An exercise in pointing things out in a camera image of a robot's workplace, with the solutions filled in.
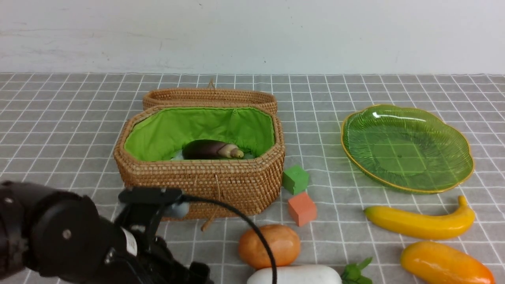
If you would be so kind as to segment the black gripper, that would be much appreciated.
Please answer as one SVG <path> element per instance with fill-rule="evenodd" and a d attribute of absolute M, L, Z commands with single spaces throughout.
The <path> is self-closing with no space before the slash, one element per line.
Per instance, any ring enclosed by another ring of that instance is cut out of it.
<path fill-rule="evenodd" d="M 137 254 L 115 250 L 116 284 L 213 284 L 207 264 L 177 261 L 166 241 L 156 235 L 133 233 Z"/>

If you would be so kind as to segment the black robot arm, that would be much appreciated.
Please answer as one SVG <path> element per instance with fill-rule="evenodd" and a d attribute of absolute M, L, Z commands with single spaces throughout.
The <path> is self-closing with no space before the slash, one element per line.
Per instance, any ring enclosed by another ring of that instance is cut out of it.
<path fill-rule="evenodd" d="M 31 182 L 1 182 L 1 279 L 23 268 L 73 284 L 211 284 L 207 264 L 177 261 L 156 236 L 180 189 L 130 187 L 114 221 L 88 196 Z"/>

